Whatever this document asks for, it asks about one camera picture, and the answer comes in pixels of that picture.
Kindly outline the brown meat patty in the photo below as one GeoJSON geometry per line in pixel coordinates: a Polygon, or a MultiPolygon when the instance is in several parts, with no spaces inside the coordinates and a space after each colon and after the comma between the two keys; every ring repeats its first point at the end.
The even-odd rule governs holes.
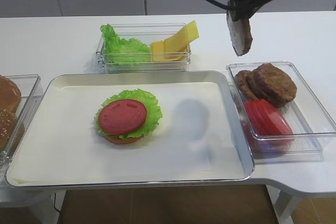
{"type": "Polygon", "coordinates": [[[230,40],[238,57],[247,54],[253,42],[249,22],[250,17],[250,11],[242,9],[228,10],[226,12],[230,40]]]}
{"type": "Polygon", "coordinates": [[[253,71],[253,78],[271,103],[282,108],[297,95],[297,86],[291,77],[271,63],[263,63],[253,71]]]}
{"type": "Polygon", "coordinates": [[[241,70],[235,75],[235,82],[239,90],[244,94],[247,100],[256,100],[257,97],[251,91],[247,82],[247,76],[251,73],[249,70],[241,70]]]}
{"type": "Polygon", "coordinates": [[[258,98],[258,99],[266,99],[267,96],[263,92],[263,90],[258,86],[256,80],[254,79],[254,75],[252,71],[247,71],[246,80],[248,83],[249,88],[251,89],[252,93],[258,98]]]}

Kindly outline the white paper tray liner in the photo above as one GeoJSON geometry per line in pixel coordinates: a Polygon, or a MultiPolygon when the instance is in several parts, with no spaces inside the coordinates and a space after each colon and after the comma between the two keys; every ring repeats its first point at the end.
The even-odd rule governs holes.
{"type": "Polygon", "coordinates": [[[226,172],[231,129],[213,82],[85,85],[50,84],[7,171],[15,186],[192,179],[226,172]],[[110,96],[140,88],[156,96],[159,126],[133,144],[98,134],[94,116],[110,96]]]}

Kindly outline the flat yellow cheese slice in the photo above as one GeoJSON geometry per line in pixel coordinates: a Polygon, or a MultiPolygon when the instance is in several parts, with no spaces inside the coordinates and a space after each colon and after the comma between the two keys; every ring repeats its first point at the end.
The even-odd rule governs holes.
{"type": "Polygon", "coordinates": [[[189,47],[178,52],[168,52],[164,51],[164,41],[161,40],[150,44],[150,52],[152,62],[183,61],[189,52],[189,47]]]}

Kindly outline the red tomato slice on burger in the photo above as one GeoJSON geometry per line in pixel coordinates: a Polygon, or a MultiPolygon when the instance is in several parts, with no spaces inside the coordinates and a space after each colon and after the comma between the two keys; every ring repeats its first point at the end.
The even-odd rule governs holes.
{"type": "Polygon", "coordinates": [[[147,109],[137,100],[122,99],[106,105],[98,116],[98,123],[110,135],[125,135],[138,130],[146,121],[147,109]]]}

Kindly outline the clear plastic patty tomato bin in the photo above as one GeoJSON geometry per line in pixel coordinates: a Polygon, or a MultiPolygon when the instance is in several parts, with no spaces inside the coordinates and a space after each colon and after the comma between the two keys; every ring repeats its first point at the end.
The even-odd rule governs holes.
{"type": "Polygon", "coordinates": [[[293,134],[261,135],[252,125],[244,106],[247,99],[239,90],[235,76],[242,70],[253,71],[260,65],[257,62],[234,63],[227,66],[232,80],[232,95],[253,158],[257,163],[322,160],[324,147],[335,140],[335,122],[294,64],[287,61],[272,63],[288,74],[297,86],[294,100],[279,109],[293,134]]]}

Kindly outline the clear plastic lettuce cheese bin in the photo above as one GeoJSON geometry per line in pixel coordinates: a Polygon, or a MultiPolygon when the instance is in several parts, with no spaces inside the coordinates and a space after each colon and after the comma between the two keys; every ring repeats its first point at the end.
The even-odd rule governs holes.
{"type": "Polygon", "coordinates": [[[152,44],[175,35],[184,23],[104,24],[96,51],[105,73],[186,71],[191,49],[180,52],[154,52],[152,44]]]}

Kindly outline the green lettuce leaf in bin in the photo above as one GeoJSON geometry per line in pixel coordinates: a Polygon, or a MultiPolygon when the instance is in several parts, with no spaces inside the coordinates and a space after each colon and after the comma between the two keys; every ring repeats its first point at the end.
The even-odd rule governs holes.
{"type": "Polygon", "coordinates": [[[121,38],[110,24],[101,25],[103,54],[108,63],[150,62],[150,48],[135,38],[121,38]]]}

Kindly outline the front red tomato slice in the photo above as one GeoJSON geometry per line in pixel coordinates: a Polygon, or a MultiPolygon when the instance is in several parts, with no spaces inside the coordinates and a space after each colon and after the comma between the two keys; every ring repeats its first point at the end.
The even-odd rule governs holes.
{"type": "Polygon", "coordinates": [[[267,135],[291,135],[293,133],[291,127],[277,109],[261,107],[258,111],[268,132],[267,135]]]}

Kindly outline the smooth brown bun half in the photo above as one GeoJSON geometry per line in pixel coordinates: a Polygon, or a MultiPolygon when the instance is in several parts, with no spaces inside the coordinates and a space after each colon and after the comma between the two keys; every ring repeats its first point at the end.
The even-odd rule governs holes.
{"type": "Polygon", "coordinates": [[[7,77],[1,76],[0,90],[1,108],[16,112],[21,102],[21,92],[18,86],[7,77]]]}

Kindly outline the clear plastic bun bin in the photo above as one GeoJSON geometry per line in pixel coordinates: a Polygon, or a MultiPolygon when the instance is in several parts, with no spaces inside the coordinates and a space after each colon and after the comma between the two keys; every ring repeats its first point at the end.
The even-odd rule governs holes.
{"type": "Polygon", "coordinates": [[[17,111],[14,112],[17,117],[17,123],[14,127],[13,134],[10,137],[5,149],[1,151],[1,175],[3,175],[7,170],[18,147],[13,146],[13,141],[19,130],[20,124],[22,123],[24,125],[26,131],[44,94],[40,85],[40,76],[36,74],[4,77],[12,80],[18,86],[21,92],[21,102],[17,111]]]}

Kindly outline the white table leg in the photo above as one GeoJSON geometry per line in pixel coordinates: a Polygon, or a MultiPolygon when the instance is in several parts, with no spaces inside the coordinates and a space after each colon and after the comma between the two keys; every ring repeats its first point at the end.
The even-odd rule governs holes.
{"type": "Polygon", "coordinates": [[[278,223],[294,224],[291,215],[299,207],[303,199],[269,185],[267,185],[266,188],[278,223]]]}

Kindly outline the right sesame bun top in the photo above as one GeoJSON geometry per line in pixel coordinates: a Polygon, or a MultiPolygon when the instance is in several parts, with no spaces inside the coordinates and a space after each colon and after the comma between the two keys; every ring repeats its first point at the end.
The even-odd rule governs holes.
{"type": "MultiPolygon", "coordinates": [[[[3,151],[13,134],[14,127],[17,123],[17,117],[15,113],[10,111],[9,109],[1,108],[1,151],[3,151]]],[[[24,125],[21,123],[19,126],[19,130],[14,137],[13,146],[17,147],[19,141],[22,139],[24,135],[24,125]]]]}

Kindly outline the green lettuce on burger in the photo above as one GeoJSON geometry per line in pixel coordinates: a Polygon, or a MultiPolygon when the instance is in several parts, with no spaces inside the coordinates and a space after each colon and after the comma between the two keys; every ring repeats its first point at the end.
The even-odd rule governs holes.
{"type": "Polygon", "coordinates": [[[153,132],[158,127],[159,120],[163,117],[163,114],[162,114],[161,107],[159,106],[159,102],[156,96],[148,91],[144,91],[141,89],[124,90],[118,94],[115,94],[107,98],[102,103],[101,108],[96,113],[94,120],[95,120],[97,132],[99,134],[106,133],[103,131],[103,129],[100,127],[98,123],[99,113],[109,103],[113,101],[117,101],[117,100],[122,100],[122,99],[132,99],[132,100],[140,101],[145,105],[147,109],[147,117],[146,117],[145,123],[138,130],[135,130],[134,132],[131,132],[131,133],[144,133],[145,136],[147,136],[149,133],[153,132]]]}

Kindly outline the bottom burger bun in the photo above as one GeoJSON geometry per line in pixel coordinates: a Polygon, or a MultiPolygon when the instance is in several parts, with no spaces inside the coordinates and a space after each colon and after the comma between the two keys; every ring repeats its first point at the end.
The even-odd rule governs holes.
{"type": "Polygon", "coordinates": [[[111,135],[107,133],[100,133],[100,136],[104,137],[107,141],[117,144],[117,145],[123,145],[123,144],[131,144],[139,139],[143,138],[145,136],[144,133],[129,133],[126,135],[111,135]]]}

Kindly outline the upright yellow cheese slice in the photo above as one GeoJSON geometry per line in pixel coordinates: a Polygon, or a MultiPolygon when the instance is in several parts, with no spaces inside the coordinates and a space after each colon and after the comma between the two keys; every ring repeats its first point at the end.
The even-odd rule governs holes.
{"type": "Polygon", "coordinates": [[[198,38],[198,27],[196,21],[194,20],[185,25],[176,34],[164,40],[164,51],[181,51],[198,38]]]}

